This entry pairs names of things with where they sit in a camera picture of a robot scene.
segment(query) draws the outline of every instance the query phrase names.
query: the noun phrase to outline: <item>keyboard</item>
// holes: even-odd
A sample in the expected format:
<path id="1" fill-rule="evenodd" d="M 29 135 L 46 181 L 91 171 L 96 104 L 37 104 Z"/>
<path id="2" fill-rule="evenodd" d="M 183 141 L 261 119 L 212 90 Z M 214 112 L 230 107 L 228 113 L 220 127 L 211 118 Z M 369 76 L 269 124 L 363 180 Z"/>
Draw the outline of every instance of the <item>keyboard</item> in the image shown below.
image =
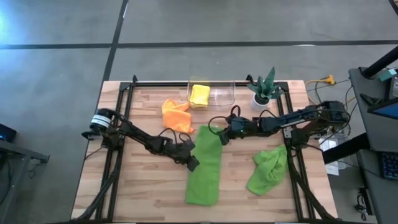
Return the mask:
<path id="1" fill-rule="evenodd" d="M 381 153 L 381 172 L 386 179 L 398 180 L 398 152 Z"/>

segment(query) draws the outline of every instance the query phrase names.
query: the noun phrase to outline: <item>green leaf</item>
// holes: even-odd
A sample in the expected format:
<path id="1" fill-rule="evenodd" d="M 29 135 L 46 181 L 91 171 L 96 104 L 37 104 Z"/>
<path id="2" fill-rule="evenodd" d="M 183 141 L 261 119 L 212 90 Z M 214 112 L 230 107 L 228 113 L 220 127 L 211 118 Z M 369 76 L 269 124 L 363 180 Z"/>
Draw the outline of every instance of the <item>green leaf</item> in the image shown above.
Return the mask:
<path id="1" fill-rule="evenodd" d="M 270 88 L 274 84 L 274 78 L 275 78 L 275 67 L 273 67 L 271 71 L 269 71 L 268 76 L 264 82 L 267 88 Z"/>
<path id="2" fill-rule="evenodd" d="M 276 98 L 280 97 L 281 94 L 282 94 L 281 91 L 276 91 L 276 92 L 274 92 L 274 93 L 272 94 L 271 98 L 272 98 L 272 99 L 276 99 Z"/>
<path id="3" fill-rule="evenodd" d="M 265 90 L 267 90 L 267 86 L 264 83 L 264 79 L 259 76 L 259 81 L 260 81 L 260 84 L 257 84 L 257 86 L 261 88 L 262 92 L 264 92 Z"/>
<path id="4" fill-rule="evenodd" d="M 257 95 L 260 94 L 260 89 L 257 86 L 255 86 L 253 84 L 248 84 L 248 88 L 251 91 L 255 92 Z"/>
<path id="5" fill-rule="evenodd" d="M 273 93 L 275 90 L 278 90 L 278 87 L 279 87 L 279 85 L 272 85 L 269 90 L 269 93 Z"/>

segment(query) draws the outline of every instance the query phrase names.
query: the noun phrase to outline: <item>clear plastic container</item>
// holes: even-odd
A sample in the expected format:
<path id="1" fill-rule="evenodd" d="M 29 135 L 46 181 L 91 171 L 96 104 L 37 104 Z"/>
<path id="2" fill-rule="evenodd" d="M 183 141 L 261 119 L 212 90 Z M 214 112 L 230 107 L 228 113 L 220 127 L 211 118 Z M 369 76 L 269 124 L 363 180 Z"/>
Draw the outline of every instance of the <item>clear plastic container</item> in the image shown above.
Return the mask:
<path id="1" fill-rule="evenodd" d="M 194 85 L 210 87 L 210 95 L 207 105 L 201 105 L 191 101 Z M 203 77 L 191 77 L 188 81 L 187 101 L 194 110 L 229 110 L 235 103 L 235 82 L 234 81 L 209 81 Z"/>

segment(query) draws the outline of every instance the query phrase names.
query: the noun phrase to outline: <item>green towel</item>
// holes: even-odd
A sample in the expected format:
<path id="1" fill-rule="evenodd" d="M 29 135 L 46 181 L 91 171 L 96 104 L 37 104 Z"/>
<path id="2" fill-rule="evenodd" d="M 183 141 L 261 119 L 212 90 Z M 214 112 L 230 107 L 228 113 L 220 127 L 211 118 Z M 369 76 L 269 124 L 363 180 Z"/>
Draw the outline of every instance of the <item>green towel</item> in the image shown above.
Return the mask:
<path id="1" fill-rule="evenodd" d="M 264 195 L 280 184 L 286 173 L 287 152 L 281 145 L 272 151 L 260 151 L 253 157 L 257 168 L 250 177 L 246 188 L 256 195 Z"/>
<path id="2" fill-rule="evenodd" d="M 214 205 L 218 200 L 222 145 L 220 137 L 211 133 L 208 126 L 200 126 L 193 155 L 200 162 L 189 173 L 185 201 L 197 205 Z"/>

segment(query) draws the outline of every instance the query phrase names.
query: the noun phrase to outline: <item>black stand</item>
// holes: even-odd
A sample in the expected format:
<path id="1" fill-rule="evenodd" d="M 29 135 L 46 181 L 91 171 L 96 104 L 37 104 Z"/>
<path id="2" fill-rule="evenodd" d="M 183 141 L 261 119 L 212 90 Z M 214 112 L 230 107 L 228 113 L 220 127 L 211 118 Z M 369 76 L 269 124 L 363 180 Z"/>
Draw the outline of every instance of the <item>black stand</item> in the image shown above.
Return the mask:
<path id="1" fill-rule="evenodd" d="M 16 209 L 14 208 L 16 195 L 20 187 L 21 179 L 28 169 L 30 160 L 37 159 L 40 161 L 40 163 L 47 163 L 50 156 L 1 140 L 0 153 L 5 157 L 0 168 L 4 168 L 5 163 L 10 162 L 9 160 L 13 160 L 17 165 L 14 168 L 13 175 L 11 177 L 11 187 L 7 191 L 7 195 L 3 203 L 0 205 L 0 223 L 3 224 L 8 223 L 7 221 L 10 211 Z"/>
<path id="2" fill-rule="evenodd" d="M 362 75 L 365 78 L 372 78 L 375 74 L 380 72 L 389 66 L 392 62 L 398 59 L 398 47 L 395 47 L 385 56 L 380 58 L 377 62 L 374 62 L 369 68 L 362 71 Z"/>

